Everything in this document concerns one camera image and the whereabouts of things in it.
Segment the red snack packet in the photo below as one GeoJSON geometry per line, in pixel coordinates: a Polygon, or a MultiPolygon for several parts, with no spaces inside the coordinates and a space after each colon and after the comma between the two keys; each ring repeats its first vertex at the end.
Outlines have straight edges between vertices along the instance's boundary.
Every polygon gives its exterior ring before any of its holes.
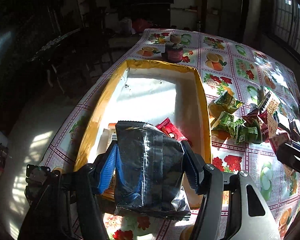
{"type": "Polygon", "coordinates": [[[172,139],[175,139],[178,142],[187,141],[190,146],[193,146],[192,142],[183,135],[183,133],[171,122],[167,117],[161,123],[156,125],[156,128],[172,139]]]}
{"type": "Polygon", "coordinates": [[[268,133],[268,113],[264,111],[260,112],[258,108],[252,110],[245,116],[242,116],[244,120],[244,124],[247,127],[255,127],[258,132],[262,135],[266,135],[268,133]]]}

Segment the yellow cardboard box tray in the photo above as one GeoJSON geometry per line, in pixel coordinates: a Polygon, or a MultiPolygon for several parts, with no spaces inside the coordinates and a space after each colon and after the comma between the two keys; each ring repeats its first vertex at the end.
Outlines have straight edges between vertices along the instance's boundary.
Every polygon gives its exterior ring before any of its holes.
{"type": "Polygon", "coordinates": [[[110,77],[88,122],[75,163],[78,171],[105,153],[118,121],[139,121],[167,130],[173,124],[193,151],[212,161],[209,111],[202,80],[193,67],[126,60],[110,77]]]}

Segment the small red packet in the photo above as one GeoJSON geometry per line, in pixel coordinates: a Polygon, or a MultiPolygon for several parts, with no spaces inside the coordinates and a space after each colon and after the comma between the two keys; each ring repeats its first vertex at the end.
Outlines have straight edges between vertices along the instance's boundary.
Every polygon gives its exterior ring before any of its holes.
{"type": "Polygon", "coordinates": [[[269,138],[269,142],[275,154],[277,153],[280,145],[283,145],[285,143],[289,145],[292,144],[290,136],[286,131],[281,131],[272,138],[269,138]]]}

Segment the silver foil snack bag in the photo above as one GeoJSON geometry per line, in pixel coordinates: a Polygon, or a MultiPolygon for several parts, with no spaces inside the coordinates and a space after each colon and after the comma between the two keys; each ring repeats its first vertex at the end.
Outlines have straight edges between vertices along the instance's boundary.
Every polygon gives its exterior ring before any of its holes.
{"type": "Polygon", "coordinates": [[[115,128],[116,214],[189,219],[181,143],[145,122],[119,121],[115,128]]]}

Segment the small grey electric motor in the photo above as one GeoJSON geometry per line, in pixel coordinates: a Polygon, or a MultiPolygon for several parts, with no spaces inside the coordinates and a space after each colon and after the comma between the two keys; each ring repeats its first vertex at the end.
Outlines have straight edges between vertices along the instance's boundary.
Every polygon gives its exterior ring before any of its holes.
{"type": "Polygon", "coordinates": [[[40,190],[48,179],[60,175],[62,175],[62,172],[58,169],[52,170],[48,166],[27,164],[25,178],[27,185],[24,194],[29,205],[32,205],[36,200],[40,190]]]}

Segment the long orange cracker pack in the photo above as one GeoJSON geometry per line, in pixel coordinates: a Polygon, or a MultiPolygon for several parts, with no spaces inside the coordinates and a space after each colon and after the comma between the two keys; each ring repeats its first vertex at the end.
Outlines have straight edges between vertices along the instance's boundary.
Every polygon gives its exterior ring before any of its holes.
{"type": "Polygon", "coordinates": [[[116,123],[108,125],[108,140],[106,147],[106,160],[101,170],[101,191],[102,195],[111,201],[114,201],[114,191],[116,185],[115,167],[116,167],[116,150],[117,150],[117,135],[116,123]]]}

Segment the green tea snack packet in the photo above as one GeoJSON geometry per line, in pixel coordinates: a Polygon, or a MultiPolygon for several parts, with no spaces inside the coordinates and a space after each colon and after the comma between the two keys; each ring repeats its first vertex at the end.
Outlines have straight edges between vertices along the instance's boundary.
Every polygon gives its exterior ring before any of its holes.
{"type": "Polygon", "coordinates": [[[224,91],[208,105],[208,109],[211,116],[218,118],[222,112],[233,114],[243,105],[244,102],[234,98],[228,91],[224,91]]]}

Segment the dark jar with pink label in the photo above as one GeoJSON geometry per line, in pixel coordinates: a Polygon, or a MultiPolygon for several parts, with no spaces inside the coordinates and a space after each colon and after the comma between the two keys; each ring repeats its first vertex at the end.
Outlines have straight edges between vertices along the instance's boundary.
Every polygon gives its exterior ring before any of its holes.
{"type": "Polygon", "coordinates": [[[183,45],[181,36],[172,34],[170,41],[165,44],[165,59],[170,63],[179,63],[183,59],[183,45]]]}

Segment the red plastic bag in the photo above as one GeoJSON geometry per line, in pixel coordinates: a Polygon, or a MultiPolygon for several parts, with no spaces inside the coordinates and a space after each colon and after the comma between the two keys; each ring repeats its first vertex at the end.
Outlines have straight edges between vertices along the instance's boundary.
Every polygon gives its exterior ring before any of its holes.
{"type": "Polygon", "coordinates": [[[144,19],[137,19],[132,23],[132,28],[135,30],[136,33],[142,33],[145,29],[148,29],[152,26],[152,23],[144,20],[144,19]]]}

